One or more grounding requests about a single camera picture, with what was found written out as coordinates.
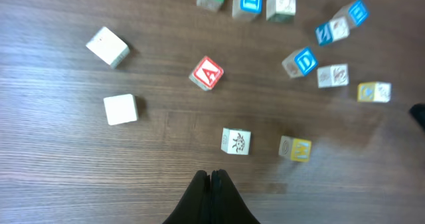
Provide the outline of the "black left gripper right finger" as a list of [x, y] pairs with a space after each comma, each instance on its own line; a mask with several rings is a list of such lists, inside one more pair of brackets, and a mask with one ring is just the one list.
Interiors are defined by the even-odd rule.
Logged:
[[225, 170], [219, 169], [212, 172], [211, 185], [211, 223], [260, 223], [246, 206]]

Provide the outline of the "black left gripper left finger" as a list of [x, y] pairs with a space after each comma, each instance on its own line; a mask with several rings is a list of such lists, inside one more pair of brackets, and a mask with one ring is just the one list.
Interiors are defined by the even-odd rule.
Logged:
[[163, 224], [206, 224], [211, 217], [211, 178], [203, 170], [193, 177], [177, 206]]

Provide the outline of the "ladybug picture block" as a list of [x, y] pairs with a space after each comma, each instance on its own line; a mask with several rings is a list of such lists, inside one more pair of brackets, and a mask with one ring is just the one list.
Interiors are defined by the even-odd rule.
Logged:
[[250, 138], [248, 130], [223, 128], [221, 150], [227, 154], [248, 155]]

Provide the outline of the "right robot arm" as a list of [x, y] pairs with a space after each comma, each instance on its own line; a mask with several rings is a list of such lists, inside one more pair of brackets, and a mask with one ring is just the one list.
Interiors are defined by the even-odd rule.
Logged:
[[418, 125], [425, 130], [425, 104], [415, 104], [410, 110], [409, 114], [416, 120]]

